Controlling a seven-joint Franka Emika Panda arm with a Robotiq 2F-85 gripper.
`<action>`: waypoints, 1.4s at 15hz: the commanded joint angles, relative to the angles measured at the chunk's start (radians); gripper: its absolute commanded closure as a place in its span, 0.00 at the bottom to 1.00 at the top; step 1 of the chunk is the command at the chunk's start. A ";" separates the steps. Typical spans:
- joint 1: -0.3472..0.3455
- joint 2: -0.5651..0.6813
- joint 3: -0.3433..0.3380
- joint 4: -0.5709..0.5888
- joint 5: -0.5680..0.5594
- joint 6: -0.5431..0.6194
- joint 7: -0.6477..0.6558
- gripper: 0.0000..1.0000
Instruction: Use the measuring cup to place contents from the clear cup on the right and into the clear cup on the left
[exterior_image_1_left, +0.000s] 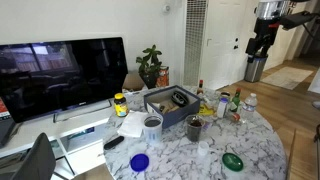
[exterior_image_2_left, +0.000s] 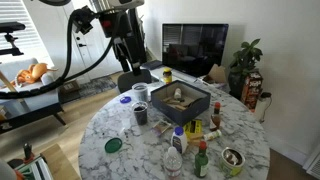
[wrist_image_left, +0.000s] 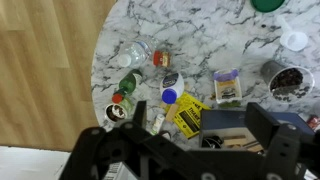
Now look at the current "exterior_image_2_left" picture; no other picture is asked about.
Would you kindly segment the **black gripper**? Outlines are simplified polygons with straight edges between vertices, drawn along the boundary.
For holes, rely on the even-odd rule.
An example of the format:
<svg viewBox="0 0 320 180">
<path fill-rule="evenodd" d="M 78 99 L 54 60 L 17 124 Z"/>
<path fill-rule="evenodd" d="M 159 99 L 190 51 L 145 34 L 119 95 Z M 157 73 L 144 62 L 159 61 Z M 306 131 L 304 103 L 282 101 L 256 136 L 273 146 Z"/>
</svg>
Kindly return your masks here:
<svg viewBox="0 0 320 180">
<path fill-rule="evenodd" d="M 145 61 L 145 51 L 137 11 L 129 9 L 128 11 L 101 13 L 99 21 L 105 37 L 112 38 L 112 48 L 123 71 L 128 72 L 129 69 L 132 69 L 134 75 L 140 75 L 141 63 Z"/>
</svg>

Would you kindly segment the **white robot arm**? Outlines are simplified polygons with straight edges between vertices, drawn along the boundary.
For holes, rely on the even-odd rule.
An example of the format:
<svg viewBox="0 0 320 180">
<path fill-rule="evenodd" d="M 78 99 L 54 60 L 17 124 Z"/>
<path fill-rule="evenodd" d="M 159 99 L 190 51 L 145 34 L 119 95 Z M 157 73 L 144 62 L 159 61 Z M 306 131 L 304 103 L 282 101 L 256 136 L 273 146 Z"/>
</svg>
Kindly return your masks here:
<svg viewBox="0 0 320 180">
<path fill-rule="evenodd" d="M 74 10 L 67 25 L 67 62 L 62 78 L 70 70 L 72 61 L 71 31 L 87 34 L 93 26 L 91 22 L 98 19 L 109 44 L 101 57 L 88 68 L 70 76 L 70 79 L 83 75 L 97 67 L 113 49 L 124 72 L 133 71 L 140 75 L 142 58 L 142 36 L 138 29 L 136 8 L 144 4 L 144 0 L 90 0 L 94 10 L 88 6 Z"/>
</svg>

